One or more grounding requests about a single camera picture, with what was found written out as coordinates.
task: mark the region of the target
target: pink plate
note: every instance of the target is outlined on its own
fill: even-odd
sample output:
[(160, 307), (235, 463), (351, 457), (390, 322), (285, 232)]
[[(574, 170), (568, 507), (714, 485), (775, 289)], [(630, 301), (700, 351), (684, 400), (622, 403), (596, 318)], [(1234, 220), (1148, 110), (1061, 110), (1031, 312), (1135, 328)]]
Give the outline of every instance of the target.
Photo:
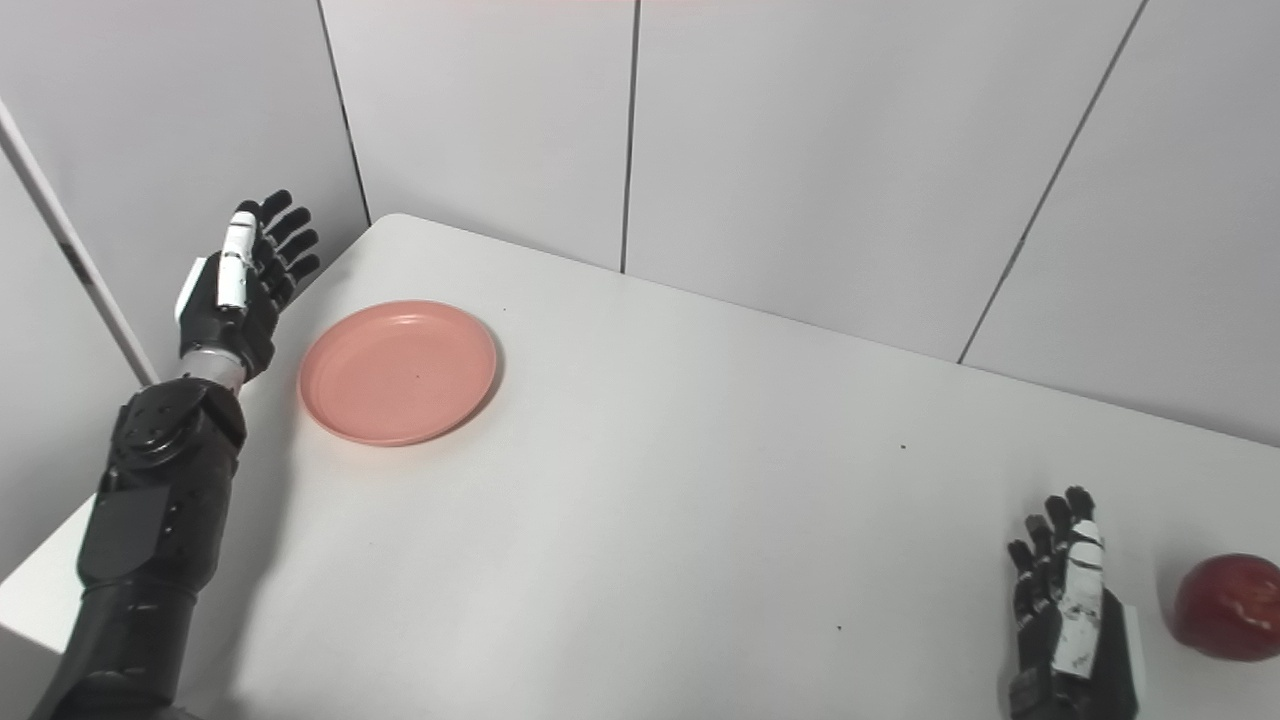
[(307, 413), (365, 445), (411, 445), (467, 419), (493, 384), (498, 352), (471, 315), (440, 302), (366, 307), (329, 328), (298, 372)]

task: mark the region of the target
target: robotic arm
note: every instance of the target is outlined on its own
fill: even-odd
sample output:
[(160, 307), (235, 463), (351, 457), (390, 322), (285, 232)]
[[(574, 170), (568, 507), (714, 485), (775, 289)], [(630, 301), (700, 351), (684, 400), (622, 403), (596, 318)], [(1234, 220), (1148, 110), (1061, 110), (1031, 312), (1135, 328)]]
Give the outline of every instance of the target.
[(1079, 487), (1065, 496), (1044, 501), (1050, 520), (1027, 518), (1030, 546), (1009, 544), (1019, 657), (1010, 712), (1014, 720), (1133, 720), (1140, 660), (1124, 605), (1103, 583), (1093, 497)]
[(302, 229), (311, 213), (275, 220), (292, 202), (282, 190), (241, 204), (178, 300), (179, 377), (120, 409), (77, 565), (81, 611), (31, 720), (189, 717), (172, 705), (246, 438), (237, 393), (270, 364), (280, 311), (320, 268)]

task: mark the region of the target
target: white panel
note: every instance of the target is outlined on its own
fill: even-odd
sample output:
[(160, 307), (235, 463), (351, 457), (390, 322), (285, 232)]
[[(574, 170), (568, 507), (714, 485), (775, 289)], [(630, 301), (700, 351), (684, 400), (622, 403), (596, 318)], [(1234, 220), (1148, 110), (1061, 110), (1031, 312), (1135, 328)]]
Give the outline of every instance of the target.
[(326, 259), (365, 228), (314, 0), (0, 0), (0, 94), (161, 374), (237, 202), (292, 190)]
[(0, 218), (3, 578), (92, 495), (137, 383), (3, 155)]
[(325, 0), (376, 219), (617, 269), (634, 4)]
[(1149, 5), (969, 363), (1280, 445), (1277, 29)]
[(627, 272), (955, 360), (1137, 4), (645, 3)]

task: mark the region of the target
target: white table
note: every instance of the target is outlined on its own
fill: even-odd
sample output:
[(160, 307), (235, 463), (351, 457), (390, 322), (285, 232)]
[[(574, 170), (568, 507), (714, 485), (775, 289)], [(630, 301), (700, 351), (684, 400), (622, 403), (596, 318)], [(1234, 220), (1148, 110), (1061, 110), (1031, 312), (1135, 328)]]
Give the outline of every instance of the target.
[[(502, 384), (424, 445), (352, 445), (294, 370), (367, 305), (488, 323)], [(184, 700), (211, 720), (996, 719), (1004, 546), (1093, 491), (1144, 717), (1268, 717), (1280, 665), (1178, 646), (1189, 565), (1280, 556), (1280, 450), (388, 217), (292, 307), (244, 401)], [(0, 588), (56, 646), (73, 519)]]

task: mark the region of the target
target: red apple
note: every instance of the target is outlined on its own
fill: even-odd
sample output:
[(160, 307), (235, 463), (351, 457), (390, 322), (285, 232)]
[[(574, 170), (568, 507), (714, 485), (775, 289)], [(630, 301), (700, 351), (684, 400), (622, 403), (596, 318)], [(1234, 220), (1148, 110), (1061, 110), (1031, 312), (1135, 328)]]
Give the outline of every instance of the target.
[(1219, 555), (1178, 588), (1174, 637), (1204, 655), (1253, 662), (1280, 655), (1280, 568), (1253, 555)]

